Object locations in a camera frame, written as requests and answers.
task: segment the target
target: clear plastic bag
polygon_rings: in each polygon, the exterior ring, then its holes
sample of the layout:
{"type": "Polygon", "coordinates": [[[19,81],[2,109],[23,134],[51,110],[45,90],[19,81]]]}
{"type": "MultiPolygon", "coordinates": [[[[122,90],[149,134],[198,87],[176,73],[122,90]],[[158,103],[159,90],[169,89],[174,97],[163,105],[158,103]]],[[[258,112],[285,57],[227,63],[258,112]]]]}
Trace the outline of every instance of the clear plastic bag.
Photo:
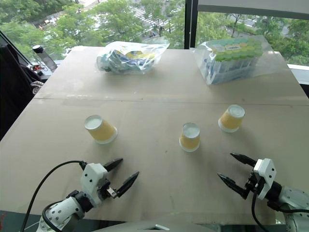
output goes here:
{"type": "Polygon", "coordinates": [[[208,85],[287,68],[262,35],[207,41],[193,52],[208,85]]]}
{"type": "Polygon", "coordinates": [[[97,66],[106,72],[144,74],[159,62],[168,46],[169,44],[112,42],[98,55],[97,66]]]}

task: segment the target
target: window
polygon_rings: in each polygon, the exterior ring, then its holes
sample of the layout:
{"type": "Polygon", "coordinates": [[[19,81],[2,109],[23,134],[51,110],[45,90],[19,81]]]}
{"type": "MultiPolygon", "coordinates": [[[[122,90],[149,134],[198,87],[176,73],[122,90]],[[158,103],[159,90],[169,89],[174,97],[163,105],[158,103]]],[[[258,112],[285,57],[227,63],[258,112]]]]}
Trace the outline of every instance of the window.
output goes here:
{"type": "Polygon", "coordinates": [[[185,0],[1,0],[0,29],[31,61],[44,46],[62,60],[77,45],[112,41],[183,48],[185,0]]]}
{"type": "Polygon", "coordinates": [[[264,35],[289,64],[309,66],[309,21],[198,12],[196,46],[208,40],[264,35]]]}

